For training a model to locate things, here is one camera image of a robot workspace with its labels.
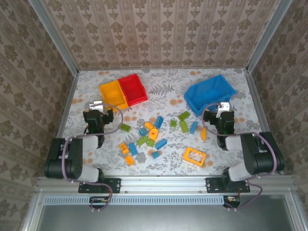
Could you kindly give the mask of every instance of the red storage bin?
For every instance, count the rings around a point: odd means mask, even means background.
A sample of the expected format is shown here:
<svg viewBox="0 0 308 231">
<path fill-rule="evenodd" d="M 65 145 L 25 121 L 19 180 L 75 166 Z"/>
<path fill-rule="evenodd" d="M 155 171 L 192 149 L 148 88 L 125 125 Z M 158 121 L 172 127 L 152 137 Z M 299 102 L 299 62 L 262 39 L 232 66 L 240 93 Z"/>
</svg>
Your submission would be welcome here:
<svg viewBox="0 0 308 231">
<path fill-rule="evenodd" d="M 148 100 L 137 74 L 120 78 L 118 81 L 129 106 Z"/>
</svg>

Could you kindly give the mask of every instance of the lego brick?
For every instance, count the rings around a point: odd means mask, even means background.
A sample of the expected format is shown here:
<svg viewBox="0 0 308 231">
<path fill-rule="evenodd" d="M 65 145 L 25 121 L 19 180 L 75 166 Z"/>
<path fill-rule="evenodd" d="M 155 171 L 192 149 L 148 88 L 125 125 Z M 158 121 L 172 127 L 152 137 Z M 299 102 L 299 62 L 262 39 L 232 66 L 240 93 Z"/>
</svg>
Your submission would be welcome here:
<svg viewBox="0 0 308 231">
<path fill-rule="evenodd" d="M 159 157 L 159 153 L 158 152 L 153 152 L 152 153 L 152 157 L 153 157 L 153 159 L 158 158 Z"/>
<path fill-rule="evenodd" d="M 125 132 L 129 132 L 130 131 L 130 126 L 126 125 L 126 124 L 122 124 L 120 129 L 122 131 L 125 131 Z"/>
<path fill-rule="evenodd" d="M 162 139 L 160 142 L 157 142 L 155 144 L 155 148 L 157 150 L 161 149 L 163 146 L 165 146 L 167 144 L 167 140 L 166 139 Z"/>
<path fill-rule="evenodd" d="M 149 147 L 153 147 L 153 146 L 154 146 L 154 143 L 155 143 L 155 141 L 153 141 L 153 140 L 148 140 L 146 144 L 147 144 Z"/>
<path fill-rule="evenodd" d="M 203 141 L 206 141 L 206 129 L 202 129 L 201 133 L 200 133 L 200 137 Z"/>
<path fill-rule="evenodd" d="M 163 121 L 164 121 L 164 118 L 162 118 L 161 116 L 157 117 L 157 120 L 155 122 L 155 127 L 160 129 L 163 124 Z"/>
<path fill-rule="evenodd" d="M 194 131 L 196 131 L 198 122 L 195 121 L 195 122 L 193 122 L 192 124 L 193 124 L 193 125 L 192 125 L 191 129 L 189 130 L 189 132 L 190 132 L 191 134 L 194 134 Z"/>
<path fill-rule="evenodd" d="M 177 126 L 176 120 L 171 120 L 170 121 L 170 127 L 175 128 Z"/>
<path fill-rule="evenodd" d="M 136 149 L 136 146 L 134 143 L 130 143 L 128 145 L 129 149 L 130 149 L 130 152 L 131 152 L 131 155 L 134 156 L 134 155 L 137 155 L 138 154 L 138 151 Z"/>
<path fill-rule="evenodd" d="M 136 143 L 141 146 L 143 145 L 144 143 L 146 143 L 147 141 L 149 140 L 149 137 L 147 136 L 142 136 L 139 140 L 136 141 Z"/>
<path fill-rule="evenodd" d="M 154 128 L 154 125 L 151 124 L 150 122 L 145 122 L 144 126 L 149 129 L 150 131 Z"/>
<path fill-rule="evenodd" d="M 194 152 L 194 153 L 198 153 L 198 154 L 202 155 L 202 160 L 201 160 L 201 162 L 198 162 L 198 161 L 196 161 L 196 160 L 190 159 L 190 158 L 189 158 L 189 153 L 190 153 L 190 152 Z M 205 157 L 206 157 L 206 154 L 205 154 L 205 153 L 202 153 L 201 151 L 198 151 L 198 150 L 195 150 L 195 149 L 193 149 L 193 148 L 188 147 L 188 148 L 186 149 L 186 151 L 185 151 L 184 156 L 183 156 L 183 160 L 185 160 L 185 161 L 187 161 L 187 162 L 189 162 L 189 163 L 192 163 L 192 164 L 194 164 L 194 165 L 197 165 L 197 166 L 199 166 L 199 167 L 202 167 L 202 165 L 203 165 L 203 163 L 204 163 L 204 160 L 205 160 Z"/>
<path fill-rule="evenodd" d="M 189 112 L 186 111 L 186 112 L 182 113 L 181 115 L 179 115 L 179 120 L 183 121 L 183 120 L 187 119 L 190 115 L 191 114 L 189 114 Z"/>
<path fill-rule="evenodd" d="M 145 136 L 149 133 L 149 131 L 145 128 L 140 128 L 139 133 L 140 133 L 141 136 Z"/>
<path fill-rule="evenodd" d="M 187 124 L 186 124 L 185 121 L 180 122 L 180 127 L 181 127 L 183 133 L 188 132 L 188 127 L 187 127 Z"/>
<path fill-rule="evenodd" d="M 124 157 L 124 159 L 126 160 L 128 166 L 132 166 L 135 163 L 135 161 L 133 160 L 133 158 L 130 155 Z"/>
<path fill-rule="evenodd" d="M 120 146 L 120 149 L 122 150 L 122 152 L 123 152 L 124 155 L 126 155 L 126 154 L 129 153 L 129 149 L 128 149 L 128 147 L 126 146 L 125 143 L 121 143 L 119 146 Z"/>
<path fill-rule="evenodd" d="M 152 129 L 149 134 L 150 139 L 155 141 L 157 139 L 157 136 L 158 130 L 156 128 Z"/>
</svg>

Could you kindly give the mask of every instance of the green lego brick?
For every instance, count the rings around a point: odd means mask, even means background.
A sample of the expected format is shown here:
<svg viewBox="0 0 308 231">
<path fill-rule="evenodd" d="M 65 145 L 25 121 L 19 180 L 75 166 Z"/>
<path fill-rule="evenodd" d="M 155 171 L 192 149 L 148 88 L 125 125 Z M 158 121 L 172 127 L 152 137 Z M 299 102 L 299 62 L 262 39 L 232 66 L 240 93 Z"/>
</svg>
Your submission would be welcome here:
<svg viewBox="0 0 308 231">
<path fill-rule="evenodd" d="M 155 143 L 154 140 L 149 140 L 147 141 L 146 145 L 148 145 L 149 147 L 154 147 L 154 143 Z"/>
<path fill-rule="evenodd" d="M 189 116 L 190 116 L 191 114 L 189 114 L 189 112 L 184 112 L 183 114 L 181 114 L 180 116 L 179 116 L 179 120 L 180 121 L 183 121 L 183 120 L 185 120 L 185 119 L 187 119 Z"/>
<path fill-rule="evenodd" d="M 122 131 L 126 131 L 126 132 L 129 132 L 130 131 L 130 126 L 126 125 L 126 124 L 122 124 L 120 129 Z"/>
<path fill-rule="evenodd" d="M 180 126 L 181 126 L 181 129 L 182 129 L 182 132 L 183 132 L 183 133 L 188 132 L 188 127 L 187 127 L 187 124 L 186 124 L 185 121 L 181 121 L 181 122 L 180 122 Z"/>
<path fill-rule="evenodd" d="M 175 128 L 177 126 L 177 122 L 175 120 L 171 120 L 170 127 Z"/>
<path fill-rule="evenodd" d="M 136 141 L 136 143 L 141 146 L 143 145 L 145 142 L 147 142 L 149 140 L 149 137 L 147 136 L 142 136 L 139 140 Z"/>
</svg>

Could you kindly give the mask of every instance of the floral tablecloth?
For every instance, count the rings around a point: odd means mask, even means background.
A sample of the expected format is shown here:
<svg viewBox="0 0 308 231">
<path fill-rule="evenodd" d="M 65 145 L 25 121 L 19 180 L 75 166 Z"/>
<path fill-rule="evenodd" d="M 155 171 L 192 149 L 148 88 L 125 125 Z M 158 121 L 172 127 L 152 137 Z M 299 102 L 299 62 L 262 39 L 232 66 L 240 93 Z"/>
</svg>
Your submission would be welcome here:
<svg viewBox="0 0 308 231">
<path fill-rule="evenodd" d="M 202 129 L 201 117 L 196 117 L 184 99 L 184 93 L 190 85 L 222 74 L 237 91 L 231 99 L 231 108 L 235 111 L 235 132 L 260 131 L 260 125 L 254 104 L 249 93 L 243 69 L 168 69 L 168 70 L 114 70 L 114 71 L 81 71 L 77 89 L 69 111 L 64 137 L 82 134 L 87 126 L 82 112 L 89 103 L 101 100 L 99 85 L 137 73 L 144 85 L 148 101 L 123 110 L 124 123 L 131 126 L 129 133 L 117 131 L 106 135 L 103 146 L 83 154 L 85 164 L 100 167 L 105 175 L 216 175 L 226 167 L 233 166 L 243 160 L 240 151 L 223 151 L 217 146 L 216 136 L 207 133 L 206 141 L 200 138 Z M 178 116 L 188 111 L 191 116 L 186 119 L 190 128 L 194 121 L 198 122 L 194 134 L 182 133 Z M 155 148 L 146 144 L 137 147 L 138 155 L 133 159 L 135 164 L 129 167 L 124 160 L 119 144 L 136 142 L 141 136 L 139 128 L 146 121 L 155 123 L 162 116 L 164 122 L 159 130 L 157 141 L 165 138 L 165 145 L 159 152 L 160 157 L 153 159 L 151 153 Z M 113 123 L 105 126 L 111 131 L 120 122 L 119 113 L 115 114 Z M 170 121 L 177 120 L 177 127 L 171 128 Z M 187 147 L 206 153 L 205 164 L 197 167 L 182 160 Z"/>
</svg>

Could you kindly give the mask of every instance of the wall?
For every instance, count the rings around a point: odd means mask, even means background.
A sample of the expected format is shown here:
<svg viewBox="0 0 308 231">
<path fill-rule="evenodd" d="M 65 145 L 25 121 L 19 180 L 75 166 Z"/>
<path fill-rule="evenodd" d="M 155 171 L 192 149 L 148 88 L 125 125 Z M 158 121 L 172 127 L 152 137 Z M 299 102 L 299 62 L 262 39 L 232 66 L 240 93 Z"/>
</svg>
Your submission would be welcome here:
<svg viewBox="0 0 308 231">
<path fill-rule="evenodd" d="M 294 0 L 253 70 L 271 132 L 308 212 L 308 1 Z"/>
<path fill-rule="evenodd" d="M 79 69 L 245 66 L 277 0 L 43 0 Z"/>
<path fill-rule="evenodd" d="M 18 230 L 72 76 L 26 0 L 0 1 L 0 230 Z"/>
</svg>

